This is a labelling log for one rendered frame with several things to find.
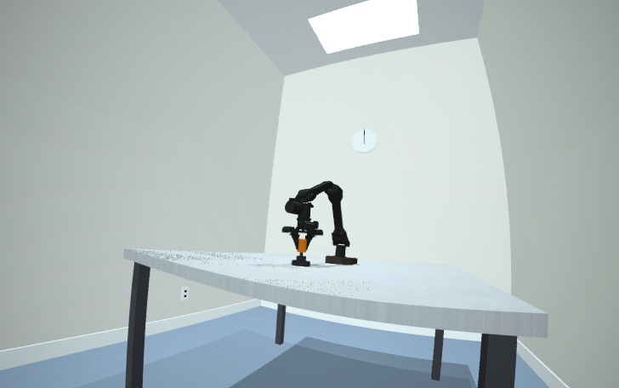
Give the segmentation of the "orange knob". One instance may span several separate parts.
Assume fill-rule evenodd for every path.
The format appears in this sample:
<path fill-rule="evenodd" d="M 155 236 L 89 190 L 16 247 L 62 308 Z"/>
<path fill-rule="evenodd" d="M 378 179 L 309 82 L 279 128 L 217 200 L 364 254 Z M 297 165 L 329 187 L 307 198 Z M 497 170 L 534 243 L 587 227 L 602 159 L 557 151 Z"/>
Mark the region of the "orange knob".
<path fill-rule="evenodd" d="M 300 253 L 306 253 L 306 244 L 307 244 L 307 239 L 298 239 L 298 250 L 297 252 Z"/>

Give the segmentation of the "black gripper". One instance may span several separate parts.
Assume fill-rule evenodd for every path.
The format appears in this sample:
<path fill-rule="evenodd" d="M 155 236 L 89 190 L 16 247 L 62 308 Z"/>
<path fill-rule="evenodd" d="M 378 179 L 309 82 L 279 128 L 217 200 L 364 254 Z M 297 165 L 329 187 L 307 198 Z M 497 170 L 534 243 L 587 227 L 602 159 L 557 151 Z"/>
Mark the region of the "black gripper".
<path fill-rule="evenodd" d="M 304 218 L 304 220 L 307 220 L 307 219 L 310 219 L 310 216 L 298 215 L 298 217 L 297 217 L 298 223 L 301 220 L 301 218 Z M 308 246 L 310 245 L 311 239 L 313 239 L 316 236 L 323 236 L 323 230 L 315 229 L 315 231 L 304 231 L 303 228 L 302 229 L 298 228 L 298 224 L 297 224 L 296 229 L 294 227 L 291 227 L 291 226 L 283 226 L 282 229 L 281 229 L 281 233 L 291 233 L 291 234 L 289 234 L 289 236 L 292 237 L 292 239 L 294 241 L 294 244 L 295 244 L 295 247 L 296 247 L 297 250 L 298 250 L 298 239 L 299 239 L 299 236 L 300 236 L 299 233 L 307 234 L 307 236 L 305 236 L 305 239 L 307 239 L 306 250 L 308 249 Z"/>

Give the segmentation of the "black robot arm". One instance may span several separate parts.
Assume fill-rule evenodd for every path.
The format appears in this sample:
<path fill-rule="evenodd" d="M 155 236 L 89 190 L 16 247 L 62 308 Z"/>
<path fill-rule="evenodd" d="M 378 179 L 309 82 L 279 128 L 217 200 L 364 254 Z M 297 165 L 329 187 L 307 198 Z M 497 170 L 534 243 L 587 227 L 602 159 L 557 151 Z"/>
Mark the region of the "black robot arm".
<path fill-rule="evenodd" d="M 332 242 L 334 246 L 337 246 L 335 248 L 335 256 L 346 257 L 345 249 L 346 247 L 349 248 L 350 243 L 344 229 L 341 209 L 341 201 L 343 199 L 344 192 L 339 185 L 335 185 L 331 181 L 323 181 L 319 185 L 316 185 L 312 188 L 300 190 L 298 191 L 298 195 L 295 198 L 289 198 L 289 201 L 287 201 L 285 205 L 285 210 L 289 214 L 310 216 L 310 208 L 313 208 L 314 206 L 309 202 L 312 202 L 316 198 L 316 196 L 322 192 L 325 192 L 327 194 L 329 201 L 332 203 L 332 212 L 335 228 L 334 232 L 332 233 Z M 310 219 L 304 220 L 304 218 L 301 218 L 298 223 L 298 228 L 303 228 L 305 231 L 315 231 L 315 229 L 318 229 L 318 227 L 319 222 L 310 222 Z"/>

